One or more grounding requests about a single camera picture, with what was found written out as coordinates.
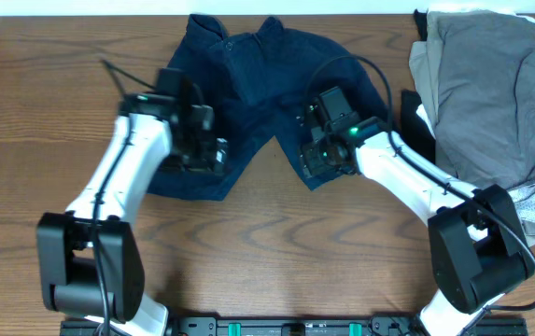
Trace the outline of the navy blue shorts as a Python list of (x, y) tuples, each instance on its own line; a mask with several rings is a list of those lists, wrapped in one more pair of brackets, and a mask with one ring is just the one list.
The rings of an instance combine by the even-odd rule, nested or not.
[(148, 192), (163, 197), (223, 200), (271, 138), (302, 175), (298, 150), (311, 139), (301, 124), (304, 105), (335, 86), (363, 118), (387, 117), (364, 68), (345, 48), (324, 36), (287, 28), (277, 17), (266, 19), (255, 33), (230, 35), (219, 19), (191, 14), (168, 64), (200, 87), (229, 155), (223, 175), (157, 172)]

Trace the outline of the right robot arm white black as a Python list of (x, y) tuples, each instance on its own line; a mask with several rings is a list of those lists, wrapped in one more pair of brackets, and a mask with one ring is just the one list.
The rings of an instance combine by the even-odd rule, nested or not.
[(525, 335), (520, 318), (491, 318), (496, 302), (535, 274), (514, 203), (447, 175), (406, 146), (381, 119), (357, 113), (301, 119), (311, 139), (301, 147), (305, 173), (358, 173), (377, 182), (426, 225), (438, 290), (415, 317), (380, 315), (353, 335)]

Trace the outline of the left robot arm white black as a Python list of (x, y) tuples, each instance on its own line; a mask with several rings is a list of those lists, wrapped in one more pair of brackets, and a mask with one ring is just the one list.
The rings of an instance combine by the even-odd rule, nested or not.
[(176, 173), (219, 173), (227, 142), (215, 114), (195, 98), (126, 94), (109, 146), (87, 186), (36, 227), (47, 309), (91, 321), (85, 335), (163, 335), (167, 307), (145, 292), (134, 224), (162, 164)]

